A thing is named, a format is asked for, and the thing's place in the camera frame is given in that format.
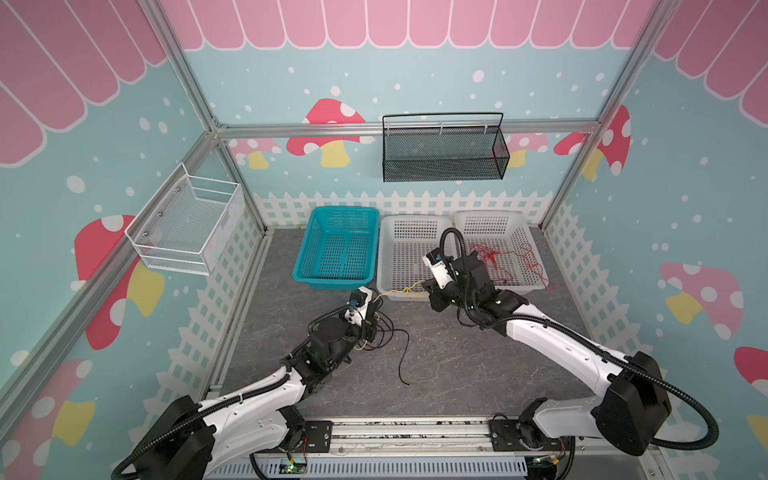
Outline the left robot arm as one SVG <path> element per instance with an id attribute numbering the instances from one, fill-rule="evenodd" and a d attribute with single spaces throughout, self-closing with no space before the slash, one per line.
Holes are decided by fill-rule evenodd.
<path id="1" fill-rule="evenodd" d="M 354 297 L 312 320 L 277 371 L 237 391 L 195 402 L 174 400 L 114 479 L 202 479 L 246 454 L 293 448 L 306 422 L 298 404 L 331 379 L 356 347 L 375 338 L 378 299 Z"/>

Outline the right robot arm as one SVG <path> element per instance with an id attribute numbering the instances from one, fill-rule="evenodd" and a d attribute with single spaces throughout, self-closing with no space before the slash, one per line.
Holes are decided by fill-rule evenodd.
<path id="1" fill-rule="evenodd" d="M 557 363 L 591 391 L 582 399 L 534 400 L 519 416 L 519 430 L 531 443 L 537 436 L 601 438 L 621 452 L 640 456 L 649 446 L 698 451 L 713 446 L 719 426 L 698 400 L 665 381 L 658 363 L 638 351 L 629 356 L 600 345 L 554 320 L 525 297 L 499 290 L 485 263 L 468 251 L 462 233 L 445 229 L 436 249 L 423 258 L 431 272 L 423 284 L 431 308 L 449 306 L 468 319 L 467 327 L 494 331 Z M 694 440 L 667 440 L 658 432 L 677 398 L 706 425 Z"/>

